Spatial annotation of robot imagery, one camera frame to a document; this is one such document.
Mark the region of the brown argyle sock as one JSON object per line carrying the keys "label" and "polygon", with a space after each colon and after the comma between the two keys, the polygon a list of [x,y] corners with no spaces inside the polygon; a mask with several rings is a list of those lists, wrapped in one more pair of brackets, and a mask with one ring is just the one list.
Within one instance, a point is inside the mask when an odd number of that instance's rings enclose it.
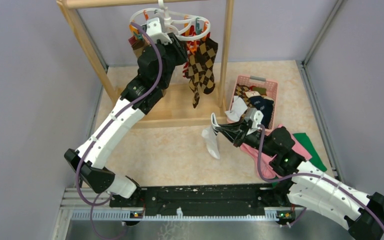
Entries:
{"label": "brown argyle sock", "polygon": [[202,71],[199,72],[199,83],[204,94],[209,95],[215,89],[215,76],[213,72],[219,44],[207,37],[196,53],[197,63]]}
{"label": "brown argyle sock", "polygon": [[200,73],[203,72],[203,68],[199,59],[196,58],[194,53],[188,54],[187,62],[183,67],[183,76],[189,79],[189,88],[193,92],[192,106],[195,109],[200,101]]}

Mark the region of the white sock black stripes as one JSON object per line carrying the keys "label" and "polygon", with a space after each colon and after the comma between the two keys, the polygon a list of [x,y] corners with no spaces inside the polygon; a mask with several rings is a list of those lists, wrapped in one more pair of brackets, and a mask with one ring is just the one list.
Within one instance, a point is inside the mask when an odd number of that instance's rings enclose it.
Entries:
{"label": "white sock black stripes", "polygon": [[215,130],[215,127],[219,127],[217,122],[216,114],[213,112],[210,115],[210,126],[203,129],[201,132],[201,136],[205,141],[206,149],[208,153],[214,158],[220,159],[220,152],[218,148],[217,134],[218,132]]}

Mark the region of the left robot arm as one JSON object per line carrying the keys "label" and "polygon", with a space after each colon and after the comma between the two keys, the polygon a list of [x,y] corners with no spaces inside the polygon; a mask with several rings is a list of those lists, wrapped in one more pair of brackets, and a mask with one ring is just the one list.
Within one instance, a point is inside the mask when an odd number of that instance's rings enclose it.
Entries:
{"label": "left robot arm", "polygon": [[186,44],[173,33],[168,36],[170,43],[158,40],[143,49],[136,77],[121,92],[104,122],[85,143],[64,153],[76,176],[95,193],[120,196],[129,207],[140,202],[139,185],[127,176],[117,176],[106,163],[126,133],[163,98],[176,66],[187,61]]}

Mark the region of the white round clip hanger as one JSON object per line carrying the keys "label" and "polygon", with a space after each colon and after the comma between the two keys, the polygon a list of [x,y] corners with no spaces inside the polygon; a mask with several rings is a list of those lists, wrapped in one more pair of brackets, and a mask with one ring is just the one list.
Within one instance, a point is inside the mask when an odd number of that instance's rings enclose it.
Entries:
{"label": "white round clip hanger", "polygon": [[211,35],[211,23],[207,18],[171,11],[165,6],[163,0],[158,1],[158,7],[144,8],[135,12],[130,17],[130,22],[133,23],[140,15],[145,19],[145,23],[141,26],[144,32],[146,32],[147,20],[159,17],[163,22],[164,32],[174,33],[180,41],[204,41]]}

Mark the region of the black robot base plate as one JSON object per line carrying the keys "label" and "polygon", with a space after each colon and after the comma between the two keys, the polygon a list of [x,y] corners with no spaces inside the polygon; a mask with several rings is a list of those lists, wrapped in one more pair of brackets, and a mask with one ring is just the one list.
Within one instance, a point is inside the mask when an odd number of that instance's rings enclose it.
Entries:
{"label": "black robot base plate", "polygon": [[269,183],[145,186],[130,198],[114,196],[112,208],[144,210],[146,217],[269,217],[292,220],[293,206]]}

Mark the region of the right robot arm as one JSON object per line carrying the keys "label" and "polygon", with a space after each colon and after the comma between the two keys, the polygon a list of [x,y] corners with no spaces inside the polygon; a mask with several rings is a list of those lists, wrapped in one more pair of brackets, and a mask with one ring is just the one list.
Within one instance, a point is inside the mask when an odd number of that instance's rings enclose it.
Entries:
{"label": "right robot arm", "polygon": [[227,124],[212,120],[211,128],[236,147],[246,144],[257,150],[258,175],[275,184],[277,205],[312,210],[345,228],[355,240],[384,238],[384,195],[356,190],[321,171],[293,149],[297,143],[286,127],[266,135],[263,125],[242,119]]}

